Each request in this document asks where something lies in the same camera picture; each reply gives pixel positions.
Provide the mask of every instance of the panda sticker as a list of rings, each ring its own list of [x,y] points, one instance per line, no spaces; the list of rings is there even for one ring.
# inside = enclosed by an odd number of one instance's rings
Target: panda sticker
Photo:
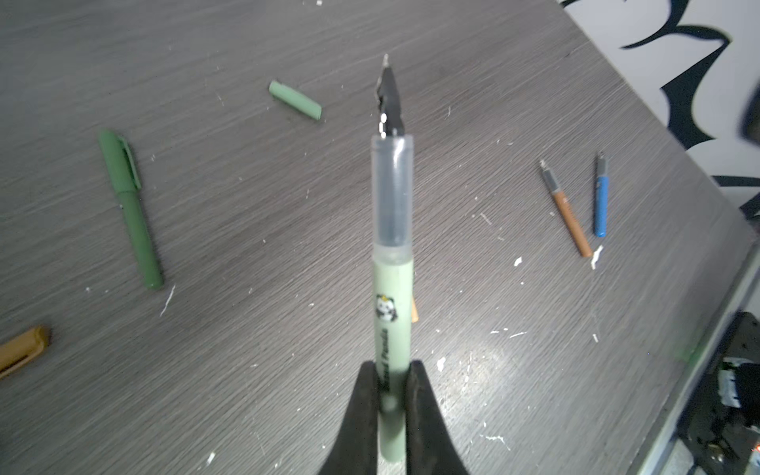
[[[378,314],[378,318],[382,321],[396,321],[396,318],[398,318],[398,315],[396,315],[396,304],[393,303],[393,299],[380,294],[378,294],[375,301],[375,313]]]

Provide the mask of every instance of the pen clip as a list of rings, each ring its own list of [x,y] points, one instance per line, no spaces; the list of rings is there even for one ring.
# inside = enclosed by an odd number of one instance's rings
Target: pen clip
[[[138,168],[135,165],[135,159],[132,157],[131,150],[129,150],[129,144],[127,143],[126,140],[124,140],[123,137],[119,137],[117,135],[116,138],[119,139],[119,143],[122,144],[124,153],[127,154],[127,161],[129,162],[129,172],[132,175],[132,181],[135,183],[135,186],[137,187],[139,191],[142,188],[142,185],[140,184],[140,178],[138,177]]]

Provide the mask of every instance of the dark green pen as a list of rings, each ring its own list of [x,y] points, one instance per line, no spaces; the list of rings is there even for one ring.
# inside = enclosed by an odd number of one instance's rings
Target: dark green pen
[[[97,139],[103,151],[103,158],[106,159],[106,168],[116,197],[124,210],[127,232],[132,241],[132,247],[135,248],[135,257],[143,274],[145,286],[149,289],[159,289],[163,285],[163,278],[140,206],[138,191],[142,186],[138,178],[135,159],[126,140],[112,131],[102,130]]]

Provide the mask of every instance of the table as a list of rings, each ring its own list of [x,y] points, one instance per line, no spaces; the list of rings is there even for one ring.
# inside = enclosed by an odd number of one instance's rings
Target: table
[[[754,240],[552,2],[31,1],[0,22],[0,340],[53,332],[0,382],[3,474],[316,472],[373,358],[384,53],[416,142],[413,355],[473,475],[625,473]],[[102,127],[137,157],[160,292]],[[537,161],[591,236],[598,150],[593,271]]]

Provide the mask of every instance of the metal nib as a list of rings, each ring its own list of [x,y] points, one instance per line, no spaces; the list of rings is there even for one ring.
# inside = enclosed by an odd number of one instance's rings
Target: metal nib
[[[382,72],[378,78],[378,109],[380,111],[380,136],[400,137],[404,135],[404,123],[401,121],[401,98],[396,88],[396,78],[388,61],[388,55],[382,59]]]

